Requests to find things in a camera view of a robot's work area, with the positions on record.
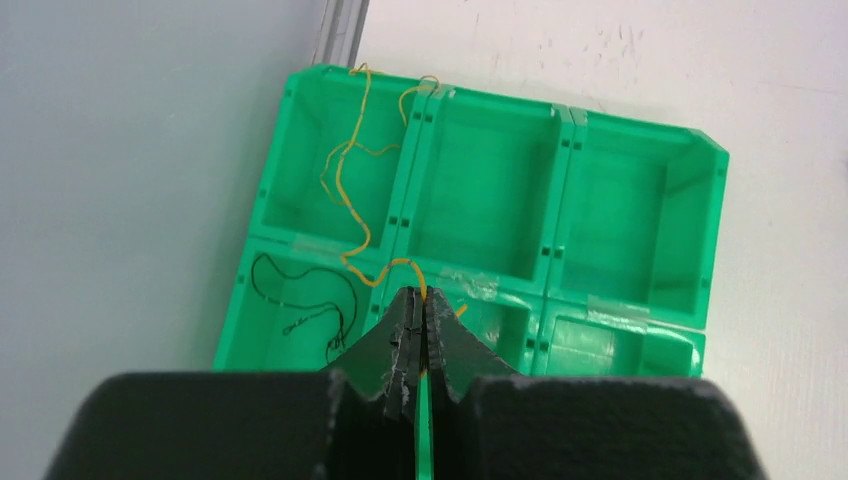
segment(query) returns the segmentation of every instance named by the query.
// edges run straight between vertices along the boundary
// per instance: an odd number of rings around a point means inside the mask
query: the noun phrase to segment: cable
[[[326,172],[326,169],[328,168],[328,165],[330,163],[330,159],[338,151],[338,149],[341,148],[342,145],[344,145],[344,149],[342,150],[342,153],[339,156],[339,164],[336,167],[336,189],[338,190],[339,196],[342,199],[342,204],[347,207],[347,209],[350,212],[353,219],[356,220],[356,223],[358,223],[359,226],[362,227],[363,232],[365,232],[365,241],[362,243],[362,245],[354,248],[353,250],[342,253],[339,256],[339,259],[342,261],[342,264],[345,266],[345,268],[347,268],[350,272],[352,272],[354,275],[356,275],[362,283],[364,283],[365,285],[372,287],[372,288],[376,287],[377,285],[379,285],[380,283],[383,282],[383,279],[385,278],[386,273],[388,273],[389,269],[391,269],[393,266],[399,265],[399,264],[410,265],[415,270],[415,273],[418,276],[418,283],[421,287],[421,298],[426,299],[426,297],[427,297],[427,281],[424,278],[424,273],[421,271],[421,269],[418,267],[418,265],[415,262],[413,262],[412,260],[410,260],[408,258],[396,258],[396,259],[392,260],[391,262],[389,262],[389,264],[386,265],[383,268],[383,270],[380,272],[380,275],[374,281],[369,280],[358,268],[356,268],[356,266],[352,265],[348,261],[349,257],[353,257],[353,256],[356,256],[356,255],[362,253],[366,248],[368,248],[368,245],[371,243],[371,230],[368,228],[368,225],[365,223],[365,221],[362,220],[362,217],[359,216],[359,213],[357,213],[356,209],[353,207],[353,204],[351,203],[350,198],[347,196],[347,192],[345,192],[345,189],[342,186],[342,170],[344,169],[345,158],[346,158],[347,154],[353,149],[353,147],[361,146],[361,144],[357,143],[356,137],[359,136],[359,130],[362,128],[362,120],[365,117],[365,107],[368,104],[368,94],[371,91],[371,73],[372,73],[372,70],[368,68],[368,64],[363,63],[358,68],[351,70],[350,75],[356,75],[357,73],[360,73],[360,72],[365,73],[365,92],[362,95],[362,103],[360,104],[360,107],[359,107],[359,117],[356,119],[356,125],[353,128],[353,133],[351,134],[350,140],[348,140],[346,142],[346,145],[343,143],[340,146],[334,148],[333,151],[330,152],[330,154],[327,156],[327,161],[325,162],[325,172]],[[400,104],[401,115],[405,118],[405,114],[403,113],[403,103],[399,102],[399,104]],[[383,150],[380,151],[380,153],[381,154],[385,153],[385,151],[388,150],[388,148],[390,148],[392,146],[393,145],[390,145],[389,147],[384,148]],[[323,175],[324,174],[322,173],[321,183],[324,186],[325,191],[327,191],[327,194],[330,196],[330,199],[333,201],[333,203],[337,203],[335,197],[331,194],[329,188],[326,187],[326,183],[323,180]]]
[[[283,302],[282,300],[271,297],[270,295],[268,295],[265,292],[263,292],[262,290],[260,290],[259,287],[256,285],[256,265],[262,259],[266,259],[268,261],[268,263],[271,264],[271,267],[273,267],[274,270],[277,272],[277,274],[280,275],[281,277],[287,279],[287,280],[300,280],[301,278],[309,275],[312,272],[319,272],[319,271],[330,273],[330,274],[335,275],[335,276],[341,278],[342,280],[344,280],[344,282],[350,288],[351,294],[353,295],[353,319],[347,325],[347,328],[345,328],[344,313],[342,313],[342,309],[335,302],[323,302],[323,303],[318,303],[318,304],[315,304],[315,305],[297,305],[297,304],[294,304],[294,303]],[[274,305],[277,305],[279,307],[283,307],[283,308],[287,307],[287,308],[293,308],[293,309],[297,309],[297,310],[313,310],[313,309],[316,309],[316,308],[321,308],[320,311],[315,312],[315,313],[311,313],[311,314],[306,315],[304,317],[301,317],[297,321],[295,321],[293,324],[286,326],[283,329],[283,335],[288,336],[289,334],[292,333],[292,331],[294,331],[295,328],[303,325],[304,323],[306,323],[306,322],[308,322],[312,319],[318,318],[318,317],[324,315],[327,312],[335,311],[336,313],[338,313],[338,315],[339,315],[339,329],[336,332],[336,334],[333,335],[330,338],[330,340],[327,342],[327,348],[324,351],[324,357],[327,360],[327,363],[330,363],[330,359],[329,359],[330,350],[347,349],[345,342],[347,341],[347,337],[348,337],[348,335],[350,335],[350,332],[353,329],[353,325],[356,323],[356,313],[359,310],[359,299],[357,298],[356,290],[353,288],[353,283],[350,281],[349,278],[347,278],[343,274],[339,273],[338,270],[334,270],[334,269],[326,268],[326,267],[310,267],[310,268],[304,270],[302,273],[300,273],[298,275],[289,275],[289,274],[283,272],[280,269],[280,267],[277,266],[277,263],[274,262],[274,259],[271,258],[270,255],[268,255],[267,253],[262,253],[253,260],[253,264],[250,266],[250,283],[253,286],[253,290],[256,292],[256,294],[259,295],[263,300],[265,300],[268,303],[272,303]]]
[[[347,142],[342,142],[342,143],[338,144],[336,146],[336,148],[334,148],[330,151],[330,154],[327,155],[327,160],[324,161],[324,170],[321,172],[321,176],[320,176],[321,186],[324,187],[324,191],[327,192],[327,195],[330,197],[330,200],[332,200],[332,202],[335,205],[338,205],[340,207],[345,206],[345,204],[342,203],[339,200],[336,200],[336,197],[333,196],[333,193],[330,191],[330,187],[328,187],[327,183],[324,181],[324,176],[327,175],[327,170],[330,169],[330,160],[333,158],[333,155],[335,155],[336,152],[338,152],[345,145],[347,145]],[[389,150],[391,150],[393,148],[400,148],[400,145],[398,145],[397,143],[393,143],[391,145],[387,145],[387,146],[383,147],[382,150],[378,150],[378,151],[375,152],[375,151],[369,149],[368,147],[366,147],[365,145],[362,145],[361,143],[357,143],[356,146],[365,150],[366,152],[368,152],[368,154],[370,154],[374,157],[379,157],[379,156],[383,155],[384,153],[388,152]]]
[[[404,127],[406,127],[409,122],[406,119],[406,112],[403,111],[403,99],[412,92],[420,92],[421,90],[426,89],[433,91],[438,90],[442,86],[442,82],[439,80],[439,77],[435,75],[424,75],[423,77],[421,77],[420,80],[424,80],[425,78],[432,78],[433,80],[435,80],[436,86],[434,87],[432,85],[416,85],[414,87],[409,87],[403,93],[401,93],[400,98],[398,98],[398,110],[400,110],[400,118],[403,120]]]

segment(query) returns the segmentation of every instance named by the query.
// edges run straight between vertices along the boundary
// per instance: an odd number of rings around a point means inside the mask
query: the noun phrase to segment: green storage bin
[[[571,112],[548,296],[704,328],[727,152],[697,130]]]
[[[386,281],[386,292],[392,295],[385,295],[380,313],[385,312],[399,288],[417,284],[409,267],[395,267]],[[446,269],[441,276],[428,275],[427,284],[441,288],[454,311],[466,305],[467,310],[460,317],[462,325],[513,368],[530,373],[542,315],[540,297],[503,290],[482,275],[465,277]]]
[[[700,375],[696,330],[706,325],[725,150],[697,130],[447,85],[407,95],[404,127],[401,94],[434,85],[372,78],[358,142],[400,148],[354,149],[345,161],[345,188],[372,232],[354,259],[365,274],[415,260],[455,309],[468,306],[463,324],[524,373]],[[263,253],[292,272],[320,266],[352,282],[348,343],[398,288],[418,285],[397,266],[371,289],[339,260],[364,236],[319,175],[349,140],[364,86],[364,74],[326,65],[289,78],[215,368],[326,364],[332,315],[282,335],[302,313],[253,290]],[[334,194],[337,160],[325,177]],[[290,302],[351,302],[346,284],[322,277],[331,274],[275,284],[273,273],[263,281]]]
[[[409,127],[403,125],[398,100],[419,84],[415,79],[372,74],[357,142],[374,151],[391,144],[401,148],[379,157],[354,148],[345,159],[344,188],[372,234],[368,249],[360,256],[375,263],[390,260],[421,112],[430,93],[423,89],[404,98]],[[364,91],[365,74],[351,75],[342,67],[318,65],[289,77],[259,184],[251,235],[335,254],[362,243],[361,227],[347,208],[333,203],[320,176],[327,155],[350,140]],[[337,199],[340,153],[334,155],[324,177]]]
[[[395,256],[541,295],[573,134],[568,109],[444,86],[424,116]]]
[[[275,266],[295,278],[282,277]],[[381,268],[363,262],[357,262],[357,266],[366,275],[375,275]],[[376,315],[369,305],[373,303],[376,310],[383,291],[363,285],[335,257],[248,239],[213,368],[318,370],[327,364],[327,354],[332,361],[341,353],[327,352],[328,341],[339,330],[338,313],[327,303],[335,304],[344,314],[345,329],[349,329],[346,344],[350,346],[366,331],[366,324],[376,323],[367,318]],[[268,298],[291,306],[280,306]],[[296,306],[316,307],[304,310]],[[356,317],[351,325],[354,307]],[[287,327],[307,317],[311,319],[284,333]]]
[[[623,311],[548,300],[533,374],[699,377],[705,342]]]

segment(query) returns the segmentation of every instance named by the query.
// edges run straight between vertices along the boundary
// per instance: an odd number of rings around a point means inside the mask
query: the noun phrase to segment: green plastic piece
[[[356,292],[356,320],[347,338],[348,345],[362,336],[366,324],[376,322],[367,318],[375,315],[369,305],[380,304],[383,288],[372,291],[345,270],[338,259],[334,261],[326,255],[276,242],[248,239],[215,355],[215,370],[318,370],[327,364],[326,346],[338,332],[338,314],[323,307],[308,310],[281,307],[263,298],[251,282],[251,266],[262,254],[274,262],[262,257],[254,270],[256,287],[266,297],[300,306],[333,302],[344,313],[347,328],[353,320],[354,300],[344,279],[332,273],[338,272],[350,281]],[[301,278],[285,279],[274,269],[274,264],[289,276],[300,276],[316,267],[318,270]],[[357,266],[368,275],[379,271],[376,265],[363,262],[357,262]],[[321,314],[284,335],[286,327],[315,313]],[[331,350],[330,361],[339,353]]]
[[[428,275],[427,284],[441,288],[454,311],[467,306],[460,316],[462,325],[513,368],[530,373],[542,315],[541,298],[514,295],[499,289],[492,279],[465,277],[457,272]],[[396,292],[406,285],[417,285],[416,277],[408,267],[397,267],[389,274],[386,291]],[[389,295],[383,298],[382,311],[391,300]]]
[[[616,312],[558,301],[545,304],[539,375],[698,377],[705,337]]]
[[[549,296],[706,326],[728,155],[697,130],[572,109]]]
[[[418,383],[418,406],[415,410],[416,471],[418,480],[433,478],[432,414],[430,411],[430,374],[421,376]]]
[[[409,128],[403,124],[398,99],[418,80],[373,74],[366,114],[357,143],[362,148],[345,157],[343,186],[371,229],[371,243],[360,256],[377,263],[390,260],[409,170],[418,140],[421,112],[428,93],[404,98]],[[327,252],[341,252],[364,240],[361,227],[344,206],[330,200],[319,178],[327,155],[351,138],[359,117],[365,75],[341,67],[318,65],[291,75],[280,103],[274,139],[251,218],[252,235],[298,242]],[[336,153],[324,181],[336,202]]]
[[[523,373],[700,375],[727,152],[697,130],[447,85],[407,95],[405,127],[398,99],[423,83],[373,76],[358,141],[400,148],[346,157],[344,186],[372,233],[354,263],[374,278],[392,258],[414,259],[455,309],[467,305],[466,328]],[[371,289],[339,260],[364,236],[319,176],[350,139],[364,87],[364,75],[326,65],[289,77],[216,369],[326,365],[337,316],[283,335],[304,313],[253,290],[262,253],[287,273],[321,266],[351,280],[348,343],[398,288],[418,285],[398,266]],[[337,161],[325,176],[334,194]],[[264,265],[257,279],[289,303],[353,308],[332,274],[282,280]]]

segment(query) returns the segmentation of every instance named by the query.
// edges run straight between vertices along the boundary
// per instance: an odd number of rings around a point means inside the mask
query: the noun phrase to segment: gray wall
[[[115,372],[210,365],[322,1],[0,0],[0,471]]]

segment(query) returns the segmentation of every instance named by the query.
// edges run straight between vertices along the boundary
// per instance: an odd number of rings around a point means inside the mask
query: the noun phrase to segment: clear tape
[[[308,252],[329,253],[333,255],[338,255],[340,251],[339,248],[333,248],[334,245],[328,245],[327,243],[316,241],[309,235],[300,234],[294,235],[289,246],[292,250],[305,250]]]
[[[498,296],[499,277],[443,268],[439,278],[456,282],[470,298],[489,302]]]
[[[651,310],[647,307],[603,300],[594,295],[589,295],[586,310],[588,320],[628,330],[643,331],[651,320]]]

